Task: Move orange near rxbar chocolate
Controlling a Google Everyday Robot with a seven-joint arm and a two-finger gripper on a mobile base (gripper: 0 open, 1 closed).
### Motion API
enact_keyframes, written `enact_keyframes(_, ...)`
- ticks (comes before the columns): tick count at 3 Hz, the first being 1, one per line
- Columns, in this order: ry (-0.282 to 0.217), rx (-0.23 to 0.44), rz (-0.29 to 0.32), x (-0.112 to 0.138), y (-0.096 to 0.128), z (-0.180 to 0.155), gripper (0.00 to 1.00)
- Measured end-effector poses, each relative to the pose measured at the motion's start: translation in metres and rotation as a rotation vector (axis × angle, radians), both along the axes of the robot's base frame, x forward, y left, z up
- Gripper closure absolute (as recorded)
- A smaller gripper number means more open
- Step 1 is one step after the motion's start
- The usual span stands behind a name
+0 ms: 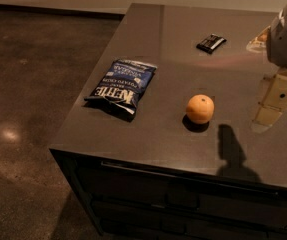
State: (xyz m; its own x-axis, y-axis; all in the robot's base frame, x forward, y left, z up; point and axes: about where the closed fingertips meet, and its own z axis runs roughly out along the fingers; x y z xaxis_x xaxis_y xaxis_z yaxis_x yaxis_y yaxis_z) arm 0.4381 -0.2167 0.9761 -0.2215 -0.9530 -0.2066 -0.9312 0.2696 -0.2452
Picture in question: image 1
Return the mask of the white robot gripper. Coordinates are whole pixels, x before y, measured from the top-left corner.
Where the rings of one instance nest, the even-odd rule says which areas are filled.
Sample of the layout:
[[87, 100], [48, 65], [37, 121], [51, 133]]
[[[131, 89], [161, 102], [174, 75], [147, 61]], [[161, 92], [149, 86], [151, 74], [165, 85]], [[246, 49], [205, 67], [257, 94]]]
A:
[[253, 53], [267, 51], [268, 60], [283, 67], [268, 80], [268, 88], [252, 123], [254, 127], [272, 127], [287, 110], [287, 4], [246, 49]]

